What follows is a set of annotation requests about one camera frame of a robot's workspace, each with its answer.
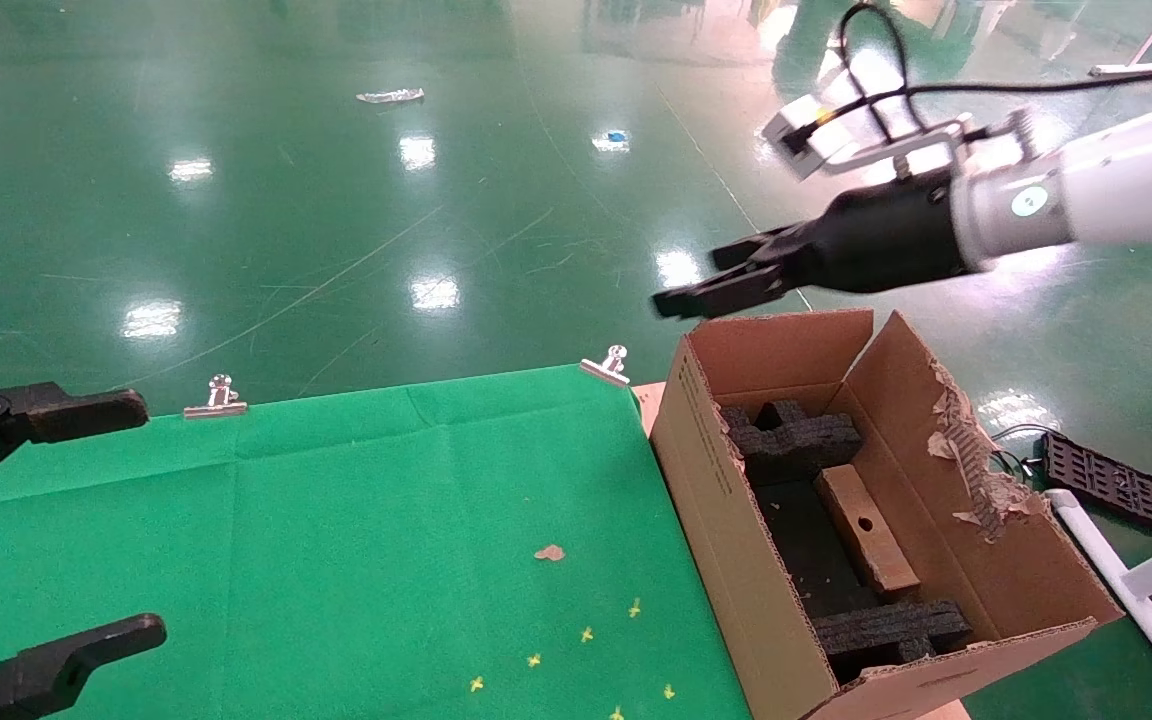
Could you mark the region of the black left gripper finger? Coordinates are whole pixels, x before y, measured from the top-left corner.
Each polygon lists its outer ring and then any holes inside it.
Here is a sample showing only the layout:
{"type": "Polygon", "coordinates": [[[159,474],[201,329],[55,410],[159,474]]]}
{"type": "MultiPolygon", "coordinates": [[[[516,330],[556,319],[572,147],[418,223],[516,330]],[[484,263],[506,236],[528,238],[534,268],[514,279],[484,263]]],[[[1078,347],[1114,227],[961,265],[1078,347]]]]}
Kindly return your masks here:
{"type": "Polygon", "coordinates": [[[166,626],[138,614],[26,647],[0,661],[0,719],[41,719],[74,706],[93,670],[156,650],[166,626]]]}
{"type": "Polygon", "coordinates": [[[132,389],[74,396],[55,382],[0,388],[0,462],[26,444],[63,444],[145,424],[145,397],[132,389]]]}

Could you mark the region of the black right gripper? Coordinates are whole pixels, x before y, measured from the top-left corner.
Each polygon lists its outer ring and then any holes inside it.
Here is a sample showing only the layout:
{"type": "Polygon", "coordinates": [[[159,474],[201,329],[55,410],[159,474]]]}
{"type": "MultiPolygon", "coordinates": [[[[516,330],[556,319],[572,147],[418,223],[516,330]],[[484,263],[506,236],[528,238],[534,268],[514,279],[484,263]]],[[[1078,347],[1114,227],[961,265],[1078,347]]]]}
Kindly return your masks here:
{"type": "Polygon", "coordinates": [[[812,222],[781,225],[710,251],[718,274],[657,291],[660,318],[717,319],[797,288],[879,293],[969,272],[952,219],[952,170],[838,195],[812,222]]]}

